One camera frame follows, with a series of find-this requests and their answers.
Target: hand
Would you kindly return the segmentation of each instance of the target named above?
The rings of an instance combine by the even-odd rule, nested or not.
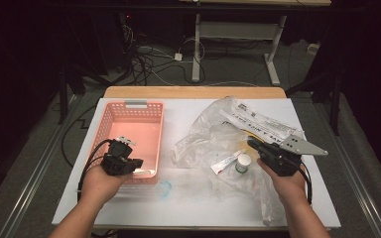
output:
[[[103,206],[116,194],[123,182],[132,178],[132,175],[109,176],[101,166],[94,166],[85,175],[80,200]]]
[[[299,202],[308,203],[305,193],[305,179],[299,172],[296,172],[292,177],[279,177],[261,159],[258,159],[257,163],[271,177],[283,205],[293,205]]]

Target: plastic basket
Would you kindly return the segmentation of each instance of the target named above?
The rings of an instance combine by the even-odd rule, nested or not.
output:
[[[126,183],[157,183],[160,143],[163,130],[164,103],[160,101],[126,100],[111,101],[104,106],[91,151],[102,141],[120,136],[126,137],[135,146],[129,156],[142,159],[140,173],[133,175]],[[99,158],[108,150],[108,143],[102,146],[94,158]],[[100,164],[96,160],[92,166]]]

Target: person's left hand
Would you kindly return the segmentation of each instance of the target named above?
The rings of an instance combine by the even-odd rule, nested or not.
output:
[[[94,166],[85,175],[80,200],[103,206],[116,194],[123,182],[132,178],[132,175],[109,176],[101,166]]]

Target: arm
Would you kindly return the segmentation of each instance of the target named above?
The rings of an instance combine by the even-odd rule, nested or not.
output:
[[[122,177],[108,176],[101,166],[89,169],[84,179],[81,199],[50,237],[89,237],[101,207],[131,176],[132,174]]]
[[[261,160],[259,166],[271,177],[286,211],[291,237],[330,237],[306,199],[305,179],[300,173],[279,177]]]

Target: small bottle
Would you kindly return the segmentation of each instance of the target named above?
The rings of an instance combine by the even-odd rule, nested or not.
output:
[[[237,157],[236,170],[241,174],[245,174],[251,163],[252,159],[247,154],[242,153]]]

